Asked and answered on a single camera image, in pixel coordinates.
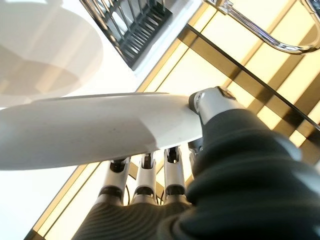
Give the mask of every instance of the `chrome metal pipe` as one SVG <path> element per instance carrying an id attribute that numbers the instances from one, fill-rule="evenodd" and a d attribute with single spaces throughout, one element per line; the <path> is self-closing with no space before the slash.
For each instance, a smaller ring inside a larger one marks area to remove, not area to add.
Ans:
<path id="1" fill-rule="evenodd" d="M 232 17 L 238 23 L 240 23 L 253 34 L 255 34 L 258 38 L 260 38 L 263 42 L 279 51 L 288 54 L 305 54 L 320 49 L 320 0 L 300 0 L 300 2 L 305 6 L 305 8 L 308 10 L 309 14 L 313 18 L 317 29 L 316 39 L 313 42 L 303 46 L 294 46 L 275 39 L 269 33 L 264 31 L 261 27 L 259 27 L 250 19 L 241 14 L 239 11 L 234 9 L 232 2 L 230 2 L 229 0 L 205 1 L 213 7 L 215 7 L 221 13 Z"/>

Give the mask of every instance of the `black cable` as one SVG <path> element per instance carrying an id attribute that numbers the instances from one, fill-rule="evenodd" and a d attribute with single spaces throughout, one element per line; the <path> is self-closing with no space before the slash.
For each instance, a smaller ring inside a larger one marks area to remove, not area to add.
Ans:
<path id="1" fill-rule="evenodd" d="M 161 198 L 160 198 L 160 204 L 162 202 L 162 198 L 164 197 L 164 193 L 165 193 L 165 190 L 162 191 Z"/>
<path id="2" fill-rule="evenodd" d="M 129 193 L 129 188 L 128 185 L 125 185 L 126 191 L 128 192 L 128 205 L 130 205 L 130 193 Z"/>

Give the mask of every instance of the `yellow light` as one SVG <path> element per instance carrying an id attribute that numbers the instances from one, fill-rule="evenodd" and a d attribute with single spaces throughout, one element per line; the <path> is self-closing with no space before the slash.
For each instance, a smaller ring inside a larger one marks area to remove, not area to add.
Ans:
<path id="1" fill-rule="evenodd" d="M 303 136 L 300 132 L 295 130 L 292 135 L 289 137 L 290 141 L 294 143 L 298 148 L 303 144 L 306 140 L 305 136 Z"/>
<path id="2" fill-rule="evenodd" d="M 320 72 L 320 51 L 308 53 L 277 92 L 292 104 L 299 99 Z"/>
<path id="3" fill-rule="evenodd" d="M 264 1 L 261 11 L 256 0 L 235 0 L 232 2 L 234 2 L 235 9 L 263 29 L 267 29 L 273 23 L 275 17 L 288 3 L 287 0 Z M 202 34 L 240 63 L 259 40 L 237 21 L 220 12 L 208 23 Z"/>
<path id="4" fill-rule="evenodd" d="M 311 118 L 316 124 L 320 123 L 320 102 L 315 105 L 315 107 L 308 114 L 308 117 Z"/>
<path id="5" fill-rule="evenodd" d="M 161 170 L 158 172 L 158 174 L 155 177 L 155 180 L 157 183 L 159 183 L 162 187 L 165 186 L 165 168 L 161 168 Z"/>
<path id="6" fill-rule="evenodd" d="M 249 105 L 255 99 L 254 96 L 240 87 L 234 81 L 230 83 L 228 90 L 235 96 L 236 100 L 246 108 L 249 107 Z"/>
<path id="7" fill-rule="evenodd" d="M 175 67 L 176 63 L 187 51 L 188 46 L 181 42 L 178 47 L 171 54 L 170 58 L 165 62 L 157 75 L 152 79 L 145 92 L 155 92 L 157 88 L 161 85 L 163 80 L 169 74 L 169 72 Z"/>
<path id="8" fill-rule="evenodd" d="M 272 31 L 272 36 L 284 43 L 299 45 L 313 25 L 314 22 L 308 12 L 297 1 Z M 289 56 L 264 43 L 245 67 L 268 83 Z"/>
<path id="9" fill-rule="evenodd" d="M 268 128 L 273 130 L 277 124 L 281 121 L 281 117 L 275 114 L 268 107 L 264 106 L 260 112 L 257 114 L 257 117 L 267 125 Z"/>
<path id="10" fill-rule="evenodd" d="M 207 9 L 203 12 L 203 14 L 193 25 L 193 28 L 198 32 L 201 32 L 216 12 L 217 10 L 213 6 L 208 5 Z"/>
<path id="11" fill-rule="evenodd" d="M 85 169 L 82 171 L 80 176 L 75 180 L 75 182 L 72 184 L 69 190 L 65 193 L 65 195 L 62 197 L 60 202 L 52 210 L 48 218 L 45 220 L 45 222 L 42 224 L 42 226 L 38 230 L 38 233 L 41 236 L 44 236 L 46 234 L 46 232 L 49 230 L 49 228 L 52 226 L 55 220 L 59 217 L 63 209 L 75 196 L 77 191 L 80 189 L 81 185 L 84 184 L 84 182 L 88 179 L 88 177 L 94 171 L 94 169 L 97 167 L 98 164 L 99 164 L 98 162 L 94 162 L 94 163 L 88 164 L 85 167 Z"/>
<path id="12" fill-rule="evenodd" d="M 206 88 L 221 86 L 227 79 L 222 72 L 188 49 L 158 92 L 190 96 Z"/>
<path id="13" fill-rule="evenodd" d="M 107 170 L 107 162 L 102 162 L 83 188 L 71 201 L 63 214 L 45 236 L 46 240 L 71 239 L 97 200 Z"/>

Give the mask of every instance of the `glass panel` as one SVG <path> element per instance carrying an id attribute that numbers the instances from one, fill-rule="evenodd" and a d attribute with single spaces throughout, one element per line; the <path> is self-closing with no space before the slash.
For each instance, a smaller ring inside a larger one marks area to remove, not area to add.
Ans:
<path id="1" fill-rule="evenodd" d="M 289 137 L 290 141 L 294 143 L 298 148 L 301 144 L 306 140 L 305 136 L 303 136 L 300 132 L 295 130 L 292 135 Z"/>
<path id="2" fill-rule="evenodd" d="M 106 175 L 107 162 L 102 162 L 45 236 L 46 240 L 71 239 L 87 216 Z"/>
<path id="3" fill-rule="evenodd" d="M 271 130 L 273 130 L 275 126 L 277 126 L 277 124 L 281 121 L 281 117 L 279 117 L 266 106 L 261 109 L 261 111 L 257 114 L 257 117 L 262 122 L 264 122 L 264 124 L 267 125 Z"/>
<path id="4" fill-rule="evenodd" d="M 55 220 L 59 217 L 59 215 L 62 213 L 64 208 L 69 204 L 69 202 L 75 196 L 75 194 L 77 194 L 77 191 L 81 188 L 81 186 L 88 179 L 90 174 L 95 170 L 98 164 L 99 164 L 98 162 L 94 162 L 94 163 L 88 164 L 85 167 L 85 169 L 82 171 L 80 176 L 75 180 L 75 182 L 66 192 L 66 194 L 63 196 L 61 201 L 56 205 L 56 207 L 51 212 L 49 217 L 45 220 L 45 222 L 42 224 L 42 226 L 38 230 L 38 233 L 41 236 L 44 236 L 46 232 L 49 230 L 49 228 L 52 226 L 52 224 L 54 224 Z"/>
<path id="5" fill-rule="evenodd" d="M 187 95 L 215 86 L 221 86 L 227 77 L 192 49 L 188 49 L 158 92 Z"/>

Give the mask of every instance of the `black dish rack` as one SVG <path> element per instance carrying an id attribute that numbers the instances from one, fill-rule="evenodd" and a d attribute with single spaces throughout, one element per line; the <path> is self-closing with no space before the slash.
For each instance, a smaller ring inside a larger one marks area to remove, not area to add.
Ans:
<path id="1" fill-rule="evenodd" d="M 172 13 L 165 1 L 80 0 L 126 64 L 135 70 Z"/>

